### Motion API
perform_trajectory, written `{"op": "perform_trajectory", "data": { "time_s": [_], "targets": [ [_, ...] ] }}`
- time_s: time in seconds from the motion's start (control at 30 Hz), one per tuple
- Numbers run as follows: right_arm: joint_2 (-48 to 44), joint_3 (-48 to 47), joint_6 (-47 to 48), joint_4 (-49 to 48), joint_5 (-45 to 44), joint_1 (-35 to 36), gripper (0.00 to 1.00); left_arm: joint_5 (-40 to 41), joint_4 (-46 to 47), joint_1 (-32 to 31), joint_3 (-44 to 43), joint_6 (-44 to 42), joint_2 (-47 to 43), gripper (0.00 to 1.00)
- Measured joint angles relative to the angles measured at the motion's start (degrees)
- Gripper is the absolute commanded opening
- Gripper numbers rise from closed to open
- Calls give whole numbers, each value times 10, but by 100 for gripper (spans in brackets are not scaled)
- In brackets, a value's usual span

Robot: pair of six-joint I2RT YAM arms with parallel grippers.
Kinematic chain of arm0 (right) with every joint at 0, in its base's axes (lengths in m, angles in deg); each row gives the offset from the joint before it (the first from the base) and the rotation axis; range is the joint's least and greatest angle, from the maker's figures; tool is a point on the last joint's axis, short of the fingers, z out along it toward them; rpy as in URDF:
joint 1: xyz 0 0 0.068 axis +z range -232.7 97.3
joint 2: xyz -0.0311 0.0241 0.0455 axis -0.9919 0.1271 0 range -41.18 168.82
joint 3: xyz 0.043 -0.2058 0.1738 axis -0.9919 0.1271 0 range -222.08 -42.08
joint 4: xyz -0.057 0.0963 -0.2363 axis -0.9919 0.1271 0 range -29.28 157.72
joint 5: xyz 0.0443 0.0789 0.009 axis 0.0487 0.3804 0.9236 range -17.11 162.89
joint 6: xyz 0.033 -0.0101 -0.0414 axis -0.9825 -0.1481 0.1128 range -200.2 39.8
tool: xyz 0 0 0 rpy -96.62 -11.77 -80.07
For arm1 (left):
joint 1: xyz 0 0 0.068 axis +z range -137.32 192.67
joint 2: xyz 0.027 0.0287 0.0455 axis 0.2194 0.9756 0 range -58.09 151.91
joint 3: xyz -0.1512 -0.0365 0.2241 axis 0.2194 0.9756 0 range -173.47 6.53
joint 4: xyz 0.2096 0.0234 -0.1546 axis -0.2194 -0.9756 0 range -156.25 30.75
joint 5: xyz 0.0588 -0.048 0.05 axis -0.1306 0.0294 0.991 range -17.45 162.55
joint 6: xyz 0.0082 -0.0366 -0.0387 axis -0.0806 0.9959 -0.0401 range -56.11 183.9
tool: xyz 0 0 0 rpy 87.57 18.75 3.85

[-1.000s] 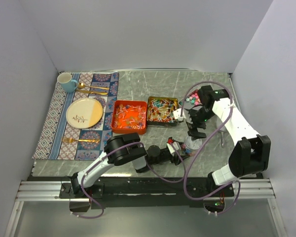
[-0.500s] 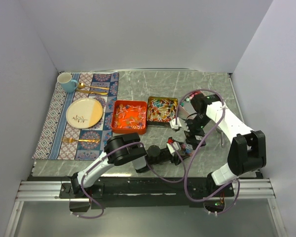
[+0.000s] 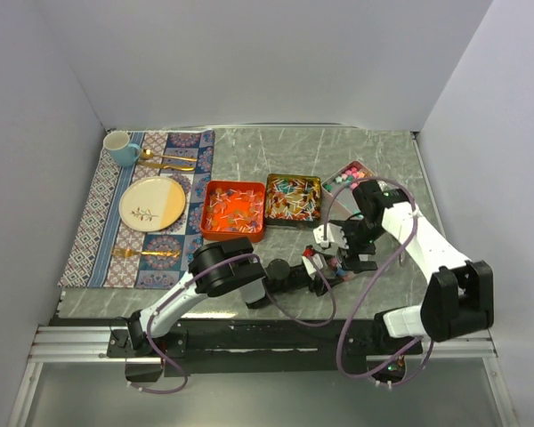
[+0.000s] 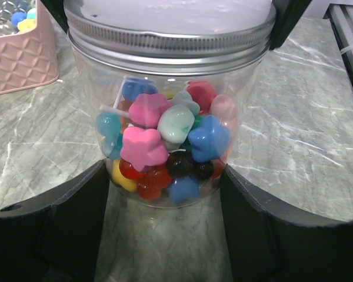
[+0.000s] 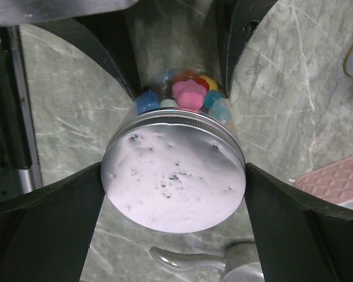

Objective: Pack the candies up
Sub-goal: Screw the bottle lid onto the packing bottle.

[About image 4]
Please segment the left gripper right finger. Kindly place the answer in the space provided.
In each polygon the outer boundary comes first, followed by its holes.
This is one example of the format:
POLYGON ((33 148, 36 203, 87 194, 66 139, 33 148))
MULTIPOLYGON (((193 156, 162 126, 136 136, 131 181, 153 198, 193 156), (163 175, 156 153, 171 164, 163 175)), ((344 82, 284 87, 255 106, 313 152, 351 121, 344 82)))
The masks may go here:
POLYGON ((229 166, 219 186, 234 281, 353 281, 353 220, 297 208, 229 166))

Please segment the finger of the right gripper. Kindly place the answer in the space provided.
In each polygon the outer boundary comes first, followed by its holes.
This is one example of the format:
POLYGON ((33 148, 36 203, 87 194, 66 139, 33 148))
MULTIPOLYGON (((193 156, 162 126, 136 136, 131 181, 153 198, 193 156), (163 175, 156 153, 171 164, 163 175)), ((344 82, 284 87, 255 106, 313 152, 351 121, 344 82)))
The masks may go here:
POLYGON ((272 3, 277 16, 271 32, 270 50, 280 48, 283 45, 311 0, 273 0, 272 3))
POLYGON ((64 32, 68 30, 68 20, 64 11, 64 0, 42 0, 43 5, 64 32))

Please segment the clear round jar lid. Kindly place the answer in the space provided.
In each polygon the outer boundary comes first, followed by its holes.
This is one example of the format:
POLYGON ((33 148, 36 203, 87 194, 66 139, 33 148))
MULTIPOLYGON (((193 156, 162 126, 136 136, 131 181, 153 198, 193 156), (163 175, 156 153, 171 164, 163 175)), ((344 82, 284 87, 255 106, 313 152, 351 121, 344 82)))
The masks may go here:
POLYGON ((87 58, 127 72, 232 72, 269 50, 271 1, 65 1, 68 36, 87 58))

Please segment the clear glass jar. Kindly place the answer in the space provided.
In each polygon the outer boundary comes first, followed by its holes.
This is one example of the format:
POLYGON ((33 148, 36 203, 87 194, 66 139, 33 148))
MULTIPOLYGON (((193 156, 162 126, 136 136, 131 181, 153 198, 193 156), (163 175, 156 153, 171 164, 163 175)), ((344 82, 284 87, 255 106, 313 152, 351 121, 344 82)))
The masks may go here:
POLYGON ((161 208, 187 206, 216 191, 262 55, 168 58, 77 43, 72 50, 117 191, 161 208))

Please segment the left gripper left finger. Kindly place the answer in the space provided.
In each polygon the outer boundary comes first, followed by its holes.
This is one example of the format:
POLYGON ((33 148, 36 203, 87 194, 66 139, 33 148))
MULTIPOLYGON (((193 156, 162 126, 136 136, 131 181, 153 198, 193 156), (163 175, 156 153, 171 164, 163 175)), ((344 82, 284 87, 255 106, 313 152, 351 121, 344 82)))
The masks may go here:
POLYGON ((93 281, 108 192, 100 160, 57 187, 0 209, 0 281, 93 281))

